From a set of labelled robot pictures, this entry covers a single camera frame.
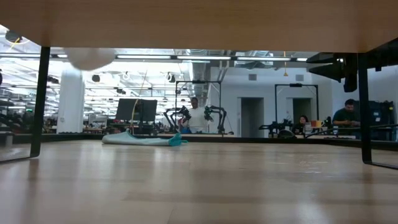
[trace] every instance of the cable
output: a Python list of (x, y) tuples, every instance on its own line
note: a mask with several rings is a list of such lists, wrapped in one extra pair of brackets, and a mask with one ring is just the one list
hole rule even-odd
[(228, 114), (227, 114), (225, 117), (226, 117), (226, 120), (227, 120), (227, 121), (228, 121), (228, 123), (229, 123), (229, 128), (231, 128), (231, 131), (233, 131), (233, 130), (232, 130), (232, 125), (231, 125), (231, 122), (229, 122)]
[(19, 37), (18, 37), (18, 39), (14, 42), (14, 43), (12, 43), (12, 42), (10, 42), (10, 41), (8, 41), (8, 42), (10, 42), (12, 45), (11, 45), (11, 47), (6, 51), (6, 52), (9, 52), (10, 50), (12, 50), (12, 48), (14, 48), (14, 46), (18, 43), (18, 41), (19, 41)]
[[(142, 80), (142, 85), (141, 85), (141, 88), (139, 90), (138, 97), (141, 96), (142, 87), (144, 87), (144, 83), (145, 83), (145, 80), (147, 78), (147, 74), (148, 74), (148, 69), (146, 70), (144, 79)], [(134, 103), (134, 107), (132, 108), (130, 128), (131, 128), (131, 132), (132, 132), (133, 135), (134, 135), (134, 112), (136, 111), (136, 105), (137, 105), (138, 101), (139, 101), (139, 99), (136, 100), (136, 102)]]

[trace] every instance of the light wood floor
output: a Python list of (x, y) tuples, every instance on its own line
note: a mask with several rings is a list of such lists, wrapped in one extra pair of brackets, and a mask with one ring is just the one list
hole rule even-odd
[(0, 165), (0, 223), (398, 223), (398, 171), (337, 146), (43, 143)]

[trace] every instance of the door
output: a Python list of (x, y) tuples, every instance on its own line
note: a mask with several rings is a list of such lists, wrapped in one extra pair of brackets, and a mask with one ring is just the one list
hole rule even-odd
[(300, 116), (307, 116), (308, 120), (312, 120), (311, 98), (294, 98), (293, 99), (293, 122), (298, 123)]
[(264, 99), (241, 98), (240, 136), (243, 138), (263, 138)]

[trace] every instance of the air vent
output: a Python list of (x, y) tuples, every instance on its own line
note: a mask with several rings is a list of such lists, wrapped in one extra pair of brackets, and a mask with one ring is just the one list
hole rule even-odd
[(249, 74), (250, 81), (257, 81), (257, 74)]
[(296, 75), (296, 82), (304, 82), (304, 75)]

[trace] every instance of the teal cloth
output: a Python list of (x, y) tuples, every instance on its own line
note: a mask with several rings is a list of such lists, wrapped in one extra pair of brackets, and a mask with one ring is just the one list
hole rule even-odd
[(177, 133), (170, 139), (161, 138), (135, 138), (127, 130), (119, 134), (109, 134), (102, 138), (102, 142), (105, 144), (127, 144), (137, 146), (180, 146), (182, 143), (187, 141), (181, 140), (181, 134)]

